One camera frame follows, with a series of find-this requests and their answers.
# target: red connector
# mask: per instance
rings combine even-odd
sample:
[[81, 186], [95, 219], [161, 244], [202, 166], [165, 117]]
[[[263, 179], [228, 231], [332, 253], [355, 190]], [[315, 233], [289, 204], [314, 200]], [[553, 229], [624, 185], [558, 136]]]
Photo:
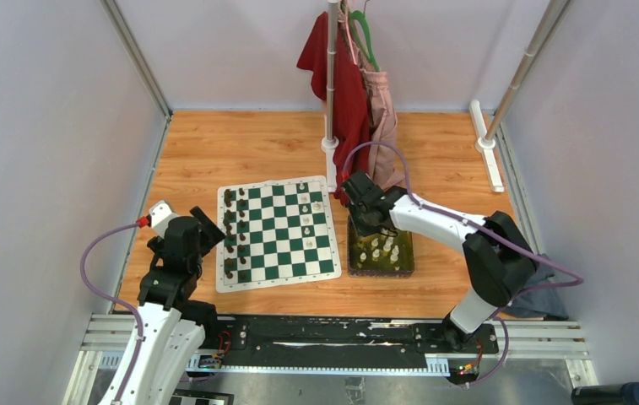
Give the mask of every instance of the red connector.
[[138, 220], [137, 220], [137, 221], [135, 221], [135, 222], [137, 222], [138, 224], [140, 224], [140, 228], [144, 228], [144, 227], [146, 227], [146, 226], [150, 225], [150, 218], [148, 218], [148, 217], [140, 217], [140, 218], [138, 218]]

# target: green hanger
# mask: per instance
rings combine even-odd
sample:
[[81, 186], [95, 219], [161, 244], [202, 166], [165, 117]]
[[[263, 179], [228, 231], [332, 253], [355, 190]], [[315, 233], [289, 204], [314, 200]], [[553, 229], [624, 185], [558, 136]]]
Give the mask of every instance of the green hanger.
[[[359, 25], [361, 25], [361, 29], [364, 31], [364, 38], [366, 38], [366, 49], [364, 48], [364, 44], [361, 43], [361, 38], [359, 34], [356, 32], [356, 27], [354, 26], [354, 21], [359, 21]], [[361, 53], [364, 54], [366, 59], [369, 60], [369, 63], [374, 67], [374, 70], [380, 72], [379, 64], [376, 62], [376, 58], [374, 57], [374, 51], [371, 49], [371, 32], [369, 32], [369, 23], [366, 21], [366, 16], [361, 11], [352, 11], [349, 14], [349, 29], [351, 30], [351, 37], [356, 44], [359, 45], [359, 49], [361, 49]]]

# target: metal pole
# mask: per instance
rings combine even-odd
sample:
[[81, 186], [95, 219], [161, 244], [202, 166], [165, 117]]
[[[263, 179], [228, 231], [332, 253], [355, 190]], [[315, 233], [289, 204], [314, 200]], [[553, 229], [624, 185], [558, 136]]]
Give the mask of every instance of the metal pole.
[[503, 118], [511, 109], [511, 105], [513, 104], [513, 99], [516, 96], [518, 88], [520, 88], [526, 74], [528, 74], [530, 68], [535, 63], [535, 60], [537, 59], [536, 56], [543, 48], [543, 44], [545, 44], [545, 42], [547, 42], [547, 40], [555, 32], [555, 27], [558, 25], [563, 15], [565, 15], [566, 7], [570, 4], [570, 2], [571, 0], [550, 0], [548, 7], [545, 9], [545, 13], [543, 14], [543, 18], [541, 18], [540, 23], [538, 23], [538, 28], [535, 29], [533, 39], [530, 40], [530, 44], [528, 44], [528, 48], [526, 48], [525, 53], [523, 54], [523, 59], [521, 60], [520, 65], [518, 65], [516, 73], [513, 75], [511, 85], [508, 86], [508, 90], [506, 90], [506, 93], [503, 95], [501, 103], [498, 105], [498, 108], [495, 109], [493, 121], [490, 123], [488, 132], [485, 134], [486, 140], [491, 140], [495, 136]]
[[135, 67], [140, 72], [140, 77], [143, 78], [145, 85], [148, 86], [148, 90], [153, 96], [155, 104], [157, 104], [158, 108], [160, 108], [160, 111], [162, 111], [163, 115], [165, 115], [165, 118], [169, 120], [172, 115], [172, 109], [168, 105], [167, 99], [160, 89], [158, 81], [150, 71], [150, 67], [145, 61], [143, 53], [140, 51], [138, 43], [133, 37], [133, 33], [127, 26], [116, 0], [100, 0], [100, 3], [103, 4], [103, 8], [106, 9], [106, 13], [108, 13], [108, 17], [111, 19], [113, 26], [116, 27], [116, 31], [121, 38], [122, 44], [125, 46], [127, 53], [130, 54], [131, 59], [135, 63]]
[[337, 53], [338, 0], [329, 1], [329, 37], [327, 41], [327, 120], [324, 132], [328, 141], [334, 140], [332, 133], [334, 119], [334, 55]]

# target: pink bag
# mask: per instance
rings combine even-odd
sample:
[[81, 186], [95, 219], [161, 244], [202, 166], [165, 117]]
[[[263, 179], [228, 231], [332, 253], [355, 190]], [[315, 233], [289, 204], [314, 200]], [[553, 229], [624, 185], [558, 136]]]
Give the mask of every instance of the pink bag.
[[[373, 65], [366, 60], [366, 57], [354, 38], [351, 38], [346, 15], [339, 8], [339, 27], [345, 42], [348, 44], [349, 54], [354, 58], [354, 62], [359, 66], [361, 76], [364, 79], [366, 89], [367, 105], [369, 108], [369, 133], [372, 141], [382, 141], [396, 146], [397, 119], [396, 111], [393, 108], [391, 93], [388, 90], [388, 77], [386, 72], [376, 72]], [[381, 188], [389, 188], [401, 183], [404, 174], [394, 167], [396, 154], [389, 148], [378, 145], [371, 145], [369, 150], [369, 177]]]

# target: red cloth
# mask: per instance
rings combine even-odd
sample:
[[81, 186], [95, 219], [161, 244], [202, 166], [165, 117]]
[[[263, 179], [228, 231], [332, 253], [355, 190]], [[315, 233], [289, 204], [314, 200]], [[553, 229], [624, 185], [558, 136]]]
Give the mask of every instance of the red cloth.
[[[299, 56], [297, 67], [302, 70], [312, 71], [311, 89], [322, 101], [327, 100], [327, 42], [328, 42], [327, 13], [317, 17], [314, 28], [309, 34], [309, 39], [304, 45], [304, 50]], [[334, 56], [334, 108], [333, 108], [333, 134], [339, 140], [339, 145], [334, 151], [334, 164], [337, 165], [337, 192], [336, 198], [340, 198], [346, 204], [346, 197], [341, 192], [344, 161], [351, 149], [356, 145], [369, 141], [369, 113], [366, 104], [366, 92], [364, 81], [359, 67], [351, 62], [351, 56], [347, 51], [344, 38], [337, 35], [336, 55]], [[350, 173], [358, 170], [368, 170], [369, 148], [362, 148], [354, 155], [353, 162], [349, 164]]]

